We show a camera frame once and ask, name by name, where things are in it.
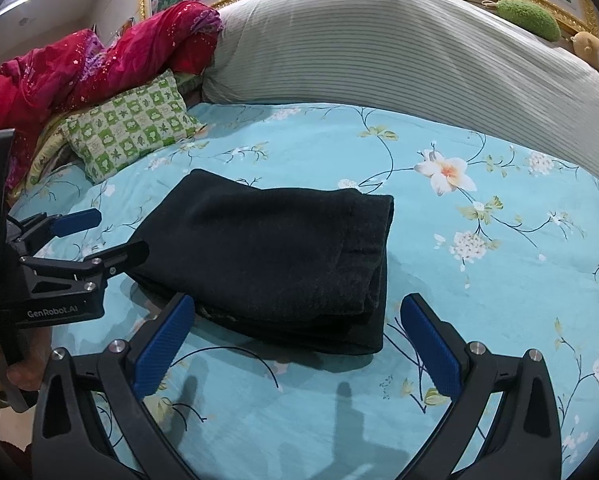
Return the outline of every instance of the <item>hand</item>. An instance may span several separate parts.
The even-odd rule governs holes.
[[[31,345],[26,358],[6,371],[8,380],[20,390],[37,391],[42,385],[46,362],[51,354],[51,327],[32,329]],[[0,383],[0,392],[4,391]]]

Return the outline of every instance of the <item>large white and orange flower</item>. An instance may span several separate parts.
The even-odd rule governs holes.
[[[425,150],[424,161],[415,165],[417,173],[431,179],[431,186],[438,196],[456,189],[476,191],[475,183],[466,174],[468,164],[462,158],[444,158],[436,150]]]

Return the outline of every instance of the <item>striped fabric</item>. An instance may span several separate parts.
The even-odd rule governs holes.
[[[203,89],[213,103],[367,105],[470,128],[599,178],[599,73],[460,0],[243,0]]]

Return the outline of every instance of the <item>black garment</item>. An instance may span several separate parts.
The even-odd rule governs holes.
[[[200,315],[244,335],[327,353],[383,343],[393,197],[355,189],[257,189],[194,170],[131,240],[129,272],[150,292],[185,292]]]

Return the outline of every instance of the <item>silver bolt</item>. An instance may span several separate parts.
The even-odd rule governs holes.
[[[114,354],[118,354],[124,351],[125,348],[126,341],[124,339],[115,339],[111,341],[111,343],[108,346],[109,351],[113,352]]]
[[[62,348],[62,347],[56,348],[51,353],[51,359],[53,359],[54,361],[61,361],[65,357],[66,357],[66,349]]]
[[[468,349],[475,355],[481,355],[486,352],[486,346],[484,343],[480,343],[479,341],[473,341],[470,345],[468,345]]]
[[[544,358],[541,352],[535,348],[529,350],[529,357],[536,363],[540,362]]]

